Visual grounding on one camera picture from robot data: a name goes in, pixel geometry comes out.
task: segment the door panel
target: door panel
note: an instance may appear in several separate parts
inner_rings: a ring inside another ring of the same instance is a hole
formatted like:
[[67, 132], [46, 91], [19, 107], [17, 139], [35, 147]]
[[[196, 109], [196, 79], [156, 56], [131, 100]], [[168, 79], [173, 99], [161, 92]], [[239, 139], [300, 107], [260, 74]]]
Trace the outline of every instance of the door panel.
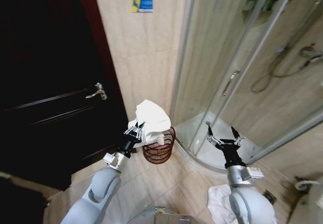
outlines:
[[[127, 117], [96, 0], [2, 0], [0, 170], [65, 189], [115, 151]], [[96, 92], [100, 82], [107, 100]]]

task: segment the white towel on floor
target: white towel on floor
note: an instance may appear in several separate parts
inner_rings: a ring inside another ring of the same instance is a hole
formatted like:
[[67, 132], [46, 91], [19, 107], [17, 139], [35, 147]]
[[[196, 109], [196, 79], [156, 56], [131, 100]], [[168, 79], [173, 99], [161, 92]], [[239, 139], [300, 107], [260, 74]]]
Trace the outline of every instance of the white towel on floor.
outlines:
[[207, 193], [207, 208], [214, 223], [238, 224], [229, 202], [229, 195], [231, 194], [229, 185], [212, 186]]
[[135, 144], [134, 147], [140, 147], [154, 142], [161, 145], [164, 144], [163, 131], [171, 128], [171, 120], [159, 105], [147, 99], [137, 105], [136, 119], [130, 121], [128, 127], [135, 126], [137, 122], [138, 125], [144, 122], [145, 124], [142, 128], [142, 142]]

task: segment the sign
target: sign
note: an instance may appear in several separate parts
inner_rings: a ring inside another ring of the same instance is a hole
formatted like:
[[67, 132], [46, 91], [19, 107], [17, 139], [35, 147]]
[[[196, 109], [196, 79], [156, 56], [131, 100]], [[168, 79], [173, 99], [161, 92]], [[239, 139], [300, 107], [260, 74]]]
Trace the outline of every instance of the sign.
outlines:
[[132, 12], [152, 12], [152, 0], [131, 0]]

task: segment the copper wire basket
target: copper wire basket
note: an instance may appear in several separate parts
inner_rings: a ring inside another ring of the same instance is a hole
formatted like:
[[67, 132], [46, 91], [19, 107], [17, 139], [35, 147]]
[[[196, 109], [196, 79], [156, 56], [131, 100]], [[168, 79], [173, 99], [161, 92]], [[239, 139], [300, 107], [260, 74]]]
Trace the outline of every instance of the copper wire basket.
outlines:
[[169, 130], [164, 131], [163, 134], [164, 145], [151, 143], [142, 147], [143, 155], [151, 163], [161, 164], [166, 162], [172, 154], [173, 145], [176, 139], [175, 129], [171, 127]]

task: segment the door lever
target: door lever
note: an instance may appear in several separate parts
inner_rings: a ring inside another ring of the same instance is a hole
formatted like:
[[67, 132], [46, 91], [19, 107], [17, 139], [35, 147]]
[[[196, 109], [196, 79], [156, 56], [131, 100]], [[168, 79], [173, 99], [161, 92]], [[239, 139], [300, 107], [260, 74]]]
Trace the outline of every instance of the door lever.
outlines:
[[101, 95], [101, 99], [102, 100], [106, 100], [107, 99], [107, 96], [105, 94], [105, 91], [103, 89], [103, 86], [99, 82], [97, 82], [96, 85], [95, 85], [95, 87], [97, 88], [97, 91], [95, 93], [93, 93], [93, 94], [87, 95], [85, 98], [90, 99], [92, 97], [95, 97], [97, 94], [100, 94]]
[[236, 71], [233, 72], [233, 74], [230, 76], [230, 79], [226, 85], [226, 87], [224, 88], [223, 92], [222, 92], [222, 96], [226, 96], [228, 93], [227, 93], [227, 90], [228, 90], [228, 87], [230, 86], [232, 80], [237, 76], [237, 74], [240, 73], [240, 70], [237, 69]]

